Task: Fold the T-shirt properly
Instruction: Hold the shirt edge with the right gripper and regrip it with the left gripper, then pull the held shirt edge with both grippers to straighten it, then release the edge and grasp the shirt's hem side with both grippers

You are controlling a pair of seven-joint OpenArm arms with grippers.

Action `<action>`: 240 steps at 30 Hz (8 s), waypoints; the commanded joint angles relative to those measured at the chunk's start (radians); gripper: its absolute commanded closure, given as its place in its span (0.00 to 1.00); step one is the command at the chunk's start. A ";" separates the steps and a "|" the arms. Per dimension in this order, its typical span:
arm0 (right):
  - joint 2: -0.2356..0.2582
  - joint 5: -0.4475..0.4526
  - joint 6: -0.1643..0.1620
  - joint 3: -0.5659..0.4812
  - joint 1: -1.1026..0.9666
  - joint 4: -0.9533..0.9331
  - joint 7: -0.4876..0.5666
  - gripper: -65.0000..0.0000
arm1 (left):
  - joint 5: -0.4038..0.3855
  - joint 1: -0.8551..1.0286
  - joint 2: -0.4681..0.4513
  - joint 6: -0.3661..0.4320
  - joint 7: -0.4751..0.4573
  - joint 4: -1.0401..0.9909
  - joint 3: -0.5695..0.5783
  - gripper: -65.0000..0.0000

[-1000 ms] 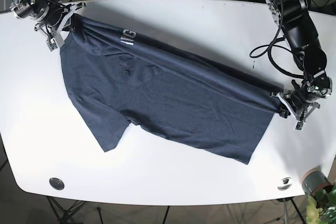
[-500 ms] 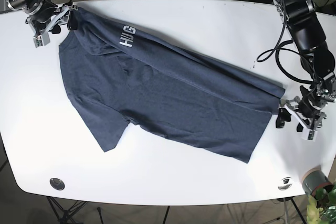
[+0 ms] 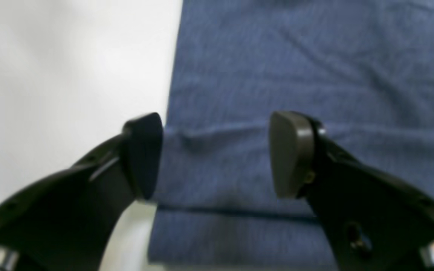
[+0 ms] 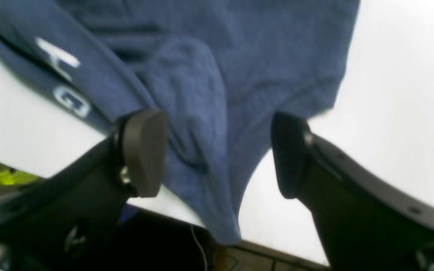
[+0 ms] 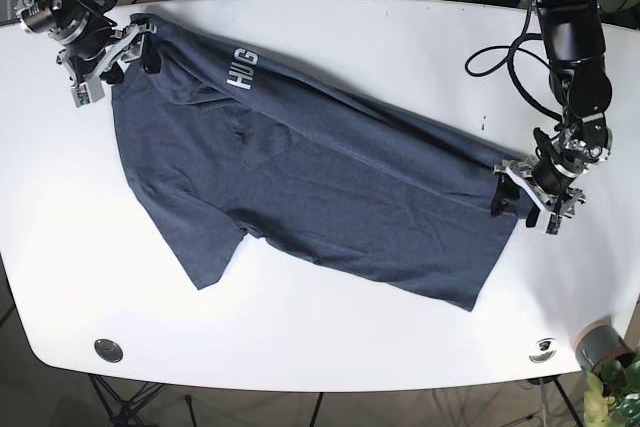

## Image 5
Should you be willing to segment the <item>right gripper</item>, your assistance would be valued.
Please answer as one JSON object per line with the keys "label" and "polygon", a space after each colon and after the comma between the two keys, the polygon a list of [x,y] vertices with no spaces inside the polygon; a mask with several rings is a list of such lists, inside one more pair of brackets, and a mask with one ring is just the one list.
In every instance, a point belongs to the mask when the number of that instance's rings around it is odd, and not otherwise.
{"label": "right gripper", "polygon": [[119,62],[138,62],[148,75],[161,71],[161,57],[154,44],[157,25],[143,15],[119,32],[117,23],[107,17],[117,2],[18,0],[18,20],[23,30],[29,34],[46,33],[62,46],[56,62],[67,71],[78,108],[103,99],[104,85],[123,82],[124,71]]}

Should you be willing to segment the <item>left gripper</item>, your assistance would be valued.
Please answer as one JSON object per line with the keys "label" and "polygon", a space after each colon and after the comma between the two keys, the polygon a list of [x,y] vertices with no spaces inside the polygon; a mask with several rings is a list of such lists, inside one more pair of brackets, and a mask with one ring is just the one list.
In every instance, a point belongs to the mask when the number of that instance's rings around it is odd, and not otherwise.
{"label": "left gripper", "polygon": [[497,185],[490,205],[492,217],[513,214],[530,220],[539,232],[557,235],[562,220],[575,216],[575,206],[586,197],[571,184],[592,165],[608,160],[613,134],[605,122],[560,125],[549,137],[540,128],[533,131],[538,161],[502,160],[493,167]]}

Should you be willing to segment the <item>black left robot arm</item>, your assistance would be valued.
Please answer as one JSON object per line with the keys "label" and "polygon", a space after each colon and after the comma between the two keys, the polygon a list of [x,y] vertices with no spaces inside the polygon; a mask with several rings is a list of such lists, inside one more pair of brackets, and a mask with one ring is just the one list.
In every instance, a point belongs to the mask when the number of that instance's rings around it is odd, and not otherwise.
{"label": "black left robot arm", "polygon": [[[491,212],[500,216],[521,195],[527,195],[533,203],[527,227],[555,235],[562,221],[574,216],[576,205],[585,201],[574,182],[611,153],[613,134],[605,113],[613,89],[606,74],[598,0],[527,0],[527,15],[537,17],[540,31],[522,31],[508,46],[505,64],[521,97],[553,119],[556,132],[549,136],[535,129],[534,154],[494,166],[498,183]],[[516,53],[523,43],[535,40],[544,44],[549,85],[562,108],[559,113],[536,101],[516,74]]]}

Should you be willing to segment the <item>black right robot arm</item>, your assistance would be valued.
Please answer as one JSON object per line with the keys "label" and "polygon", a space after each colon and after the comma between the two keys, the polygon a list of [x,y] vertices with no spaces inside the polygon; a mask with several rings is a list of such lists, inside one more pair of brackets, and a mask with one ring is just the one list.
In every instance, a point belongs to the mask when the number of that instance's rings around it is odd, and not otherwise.
{"label": "black right robot arm", "polygon": [[147,74],[160,72],[160,57],[153,47],[157,27],[141,19],[119,29],[107,16],[117,2],[18,0],[14,7],[24,31],[46,33],[62,46],[56,63],[66,70],[78,107],[103,99],[105,84],[122,83],[123,63],[137,61]]}

